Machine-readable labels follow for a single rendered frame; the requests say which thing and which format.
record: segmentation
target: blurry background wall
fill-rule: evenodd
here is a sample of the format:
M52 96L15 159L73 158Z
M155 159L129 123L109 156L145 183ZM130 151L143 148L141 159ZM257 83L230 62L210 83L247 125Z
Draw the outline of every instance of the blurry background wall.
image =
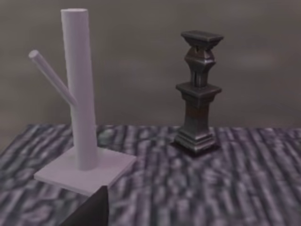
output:
M301 125L300 0L3 0L0 145L29 123L70 123L69 107L27 55L66 82L60 9L87 8L98 124L180 125L186 30L222 34L209 82L212 126Z

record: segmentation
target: table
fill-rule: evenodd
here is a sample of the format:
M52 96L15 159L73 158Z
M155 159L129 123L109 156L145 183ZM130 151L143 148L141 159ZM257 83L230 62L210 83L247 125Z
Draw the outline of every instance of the table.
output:
M169 145L178 127L99 126L99 146L137 156L110 189L110 226L301 225L301 129L211 128L217 152ZM72 146L68 125L29 125L0 155L0 225L56 226L87 197L33 174Z

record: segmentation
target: square platform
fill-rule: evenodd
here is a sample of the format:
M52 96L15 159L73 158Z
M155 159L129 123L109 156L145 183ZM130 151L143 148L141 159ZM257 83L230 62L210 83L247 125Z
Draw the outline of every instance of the square platform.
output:
M136 156L98 148L98 167L76 169L74 147L34 174L36 180L91 196L101 186L110 187L136 160Z

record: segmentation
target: ornate pedestal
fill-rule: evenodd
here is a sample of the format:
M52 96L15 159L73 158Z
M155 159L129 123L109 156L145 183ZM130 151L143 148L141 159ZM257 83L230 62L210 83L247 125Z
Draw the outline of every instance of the ornate pedestal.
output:
M200 31L182 32L181 36L191 46L185 61L191 72L190 82L178 84L176 89L186 102L184 125L178 130L174 145L193 156L216 149L215 139L209 131L209 105L221 88L207 83L208 72L215 64L211 49L223 37Z

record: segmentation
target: white stand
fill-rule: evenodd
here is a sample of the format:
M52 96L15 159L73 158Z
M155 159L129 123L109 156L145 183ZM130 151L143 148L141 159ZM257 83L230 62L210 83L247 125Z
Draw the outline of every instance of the white stand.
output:
M63 9L61 14L69 89L38 51L30 52L29 58L70 105L74 147L34 177L91 195L110 186L135 157L97 148L88 11Z

